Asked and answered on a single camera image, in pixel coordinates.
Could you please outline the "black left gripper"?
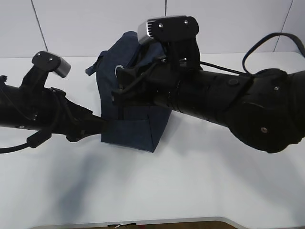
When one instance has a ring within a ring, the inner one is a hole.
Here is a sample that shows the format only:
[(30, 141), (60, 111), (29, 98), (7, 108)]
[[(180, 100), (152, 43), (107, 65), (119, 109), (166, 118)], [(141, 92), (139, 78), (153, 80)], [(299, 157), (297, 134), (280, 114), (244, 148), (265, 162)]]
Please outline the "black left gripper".
[(49, 127), (49, 137), (60, 134), (66, 136), (69, 142), (78, 142), (106, 131), (107, 120), (68, 100), (64, 91), (57, 88), (49, 90), (55, 100), (55, 115)]

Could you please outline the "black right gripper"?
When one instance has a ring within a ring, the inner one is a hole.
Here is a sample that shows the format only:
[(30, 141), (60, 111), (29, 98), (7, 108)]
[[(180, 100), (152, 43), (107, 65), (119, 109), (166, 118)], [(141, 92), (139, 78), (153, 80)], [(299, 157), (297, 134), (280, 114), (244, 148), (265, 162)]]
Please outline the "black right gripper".
[(116, 75), (119, 88), (112, 91), (115, 105), (173, 107), (172, 100), (181, 76), (169, 63), (118, 68)]

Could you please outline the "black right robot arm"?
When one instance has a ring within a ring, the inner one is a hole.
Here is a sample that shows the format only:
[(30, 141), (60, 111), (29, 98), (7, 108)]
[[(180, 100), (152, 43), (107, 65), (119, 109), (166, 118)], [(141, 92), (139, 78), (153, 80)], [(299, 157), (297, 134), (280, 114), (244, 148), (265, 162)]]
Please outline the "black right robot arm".
[(264, 69), (216, 73), (154, 63), (119, 69), (118, 106), (156, 105), (224, 127), (244, 144), (268, 153), (305, 136), (305, 73)]

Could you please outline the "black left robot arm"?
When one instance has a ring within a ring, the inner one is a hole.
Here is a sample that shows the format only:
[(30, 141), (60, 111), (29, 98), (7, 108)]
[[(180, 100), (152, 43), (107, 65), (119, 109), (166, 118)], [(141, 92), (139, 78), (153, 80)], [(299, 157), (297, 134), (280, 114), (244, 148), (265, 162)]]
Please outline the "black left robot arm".
[(102, 133), (107, 121), (66, 98), (57, 88), (40, 88), (30, 92), (25, 87), (6, 84), (0, 77), (0, 125), (4, 127), (43, 130), (66, 136), (77, 142)]

